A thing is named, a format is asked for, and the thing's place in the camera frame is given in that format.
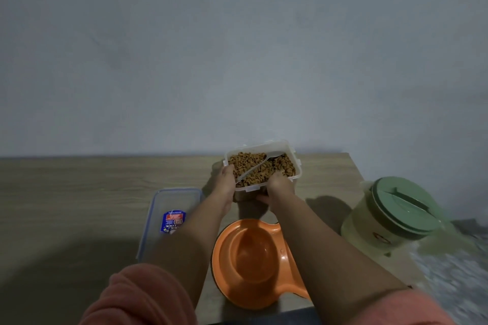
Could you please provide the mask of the orange plastic pet bowl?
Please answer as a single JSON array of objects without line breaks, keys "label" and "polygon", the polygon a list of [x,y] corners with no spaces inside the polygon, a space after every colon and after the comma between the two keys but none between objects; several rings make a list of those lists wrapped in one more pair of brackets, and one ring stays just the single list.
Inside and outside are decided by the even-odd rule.
[{"label": "orange plastic pet bowl", "polygon": [[245,310],[270,307],[284,293],[310,300],[279,223],[229,224],[216,240],[211,269],[221,293]]}]

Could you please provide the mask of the pink sleeve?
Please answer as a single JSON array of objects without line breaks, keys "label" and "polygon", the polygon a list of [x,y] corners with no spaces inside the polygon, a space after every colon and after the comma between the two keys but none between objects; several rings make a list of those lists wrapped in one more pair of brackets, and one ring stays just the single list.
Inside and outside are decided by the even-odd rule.
[{"label": "pink sleeve", "polygon": [[162,268],[135,264],[113,274],[78,325],[198,325],[180,282]]},{"label": "pink sleeve", "polygon": [[456,325],[423,291],[406,289],[387,294],[346,322],[323,325]]}]

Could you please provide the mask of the pink right sleeve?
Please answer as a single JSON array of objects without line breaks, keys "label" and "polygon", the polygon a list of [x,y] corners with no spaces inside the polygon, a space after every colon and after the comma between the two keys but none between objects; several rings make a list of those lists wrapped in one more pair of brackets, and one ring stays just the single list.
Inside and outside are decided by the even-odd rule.
[{"label": "pink right sleeve", "polygon": [[423,291],[406,289],[387,294],[346,322],[323,325],[456,325]]}]

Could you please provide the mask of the person's right hand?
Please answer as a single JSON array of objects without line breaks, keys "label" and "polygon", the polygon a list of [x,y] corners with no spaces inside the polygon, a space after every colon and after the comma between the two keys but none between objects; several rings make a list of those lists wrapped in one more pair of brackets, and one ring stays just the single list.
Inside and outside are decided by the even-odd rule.
[{"label": "person's right hand", "polygon": [[256,199],[268,206],[274,212],[277,208],[295,198],[294,184],[282,170],[273,173],[267,181],[266,191],[260,193]]}]

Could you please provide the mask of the person's right forearm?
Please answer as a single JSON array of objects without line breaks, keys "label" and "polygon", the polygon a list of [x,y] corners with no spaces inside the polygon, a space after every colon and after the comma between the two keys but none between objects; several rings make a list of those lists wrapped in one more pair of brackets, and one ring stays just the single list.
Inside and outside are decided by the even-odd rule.
[{"label": "person's right forearm", "polygon": [[346,242],[294,192],[270,192],[269,206],[324,322],[344,324],[380,298],[408,289]]}]

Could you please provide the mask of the person's left hand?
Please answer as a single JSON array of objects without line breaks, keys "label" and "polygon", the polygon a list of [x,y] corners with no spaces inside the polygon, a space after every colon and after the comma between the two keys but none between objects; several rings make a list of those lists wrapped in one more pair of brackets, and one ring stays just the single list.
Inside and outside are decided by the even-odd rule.
[{"label": "person's left hand", "polygon": [[234,170],[235,168],[232,164],[222,166],[213,178],[212,190],[209,197],[225,208],[230,207],[234,198],[236,189]]}]

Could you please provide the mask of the clear plastic food container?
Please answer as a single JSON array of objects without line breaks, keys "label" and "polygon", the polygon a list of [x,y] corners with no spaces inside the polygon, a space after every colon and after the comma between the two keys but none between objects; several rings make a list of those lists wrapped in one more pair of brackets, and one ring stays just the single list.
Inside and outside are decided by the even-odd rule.
[{"label": "clear plastic food container", "polygon": [[286,140],[242,145],[224,154],[223,164],[234,165],[235,202],[250,201],[266,191],[270,176],[282,170],[293,183],[302,176],[302,163]]}]

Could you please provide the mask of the green lidded storage container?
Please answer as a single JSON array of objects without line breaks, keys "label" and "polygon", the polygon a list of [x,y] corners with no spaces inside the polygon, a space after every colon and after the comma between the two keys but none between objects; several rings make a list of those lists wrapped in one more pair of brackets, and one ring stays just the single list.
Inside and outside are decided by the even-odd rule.
[{"label": "green lidded storage container", "polygon": [[387,176],[360,183],[363,196],[341,225],[340,234],[375,259],[446,226],[446,216],[422,186]]}]

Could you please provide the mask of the person's left forearm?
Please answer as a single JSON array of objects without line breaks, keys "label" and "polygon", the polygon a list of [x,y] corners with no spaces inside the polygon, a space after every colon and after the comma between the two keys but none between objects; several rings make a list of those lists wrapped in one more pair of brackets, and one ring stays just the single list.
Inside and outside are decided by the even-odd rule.
[{"label": "person's left forearm", "polygon": [[174,278],[197,307],[223,217],[233,202],[234,190],[214,190],[175,233],[163,237],[150,251],[148,264]]}]

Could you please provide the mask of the clear lid with blue seal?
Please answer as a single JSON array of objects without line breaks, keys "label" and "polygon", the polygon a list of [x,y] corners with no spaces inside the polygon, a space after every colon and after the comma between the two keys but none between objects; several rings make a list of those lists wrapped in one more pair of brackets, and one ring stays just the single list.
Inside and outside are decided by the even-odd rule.
[{"label": "clear lid with blue seal", "polygon": [[137,261],[146,260],[154,245],[180,227],[203,200],[203,191],[198,188],[164,188],[156,192],[149,205]]}]

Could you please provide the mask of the pink left sleeve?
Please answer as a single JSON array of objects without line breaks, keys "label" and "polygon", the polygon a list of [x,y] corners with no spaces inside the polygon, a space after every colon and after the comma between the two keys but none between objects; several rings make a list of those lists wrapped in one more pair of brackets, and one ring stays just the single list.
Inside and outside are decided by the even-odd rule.
[{"label": "pink left sleeve", "polygon": [[180,282],[162,268],[135,264],[113,274],[78,325],[198,325]]}]

